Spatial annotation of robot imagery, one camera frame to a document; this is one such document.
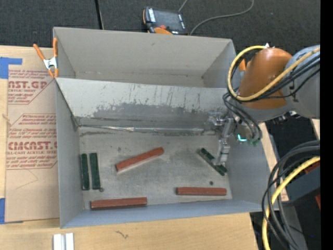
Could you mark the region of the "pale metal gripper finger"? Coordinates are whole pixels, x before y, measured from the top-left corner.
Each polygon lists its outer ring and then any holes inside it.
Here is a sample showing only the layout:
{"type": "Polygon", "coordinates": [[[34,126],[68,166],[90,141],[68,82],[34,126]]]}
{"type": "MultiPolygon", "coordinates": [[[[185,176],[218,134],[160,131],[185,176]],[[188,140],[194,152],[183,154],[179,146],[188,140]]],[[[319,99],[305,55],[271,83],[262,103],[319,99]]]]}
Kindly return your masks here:
{"type": "Polygon", "coordinates": [[[215,165],[221,165],[223,162],[223,153],[222,153],[223,146],[224,146],[224,141],[222,139],[219,139],[218,146],[217,146],[215,165]]]}
{"type": "Polygon", "coordinates": [[[224,141],[222,144],[222,165],[226,165],[226,162],[229,157],[230,145],[227,141],[224,141]]]}

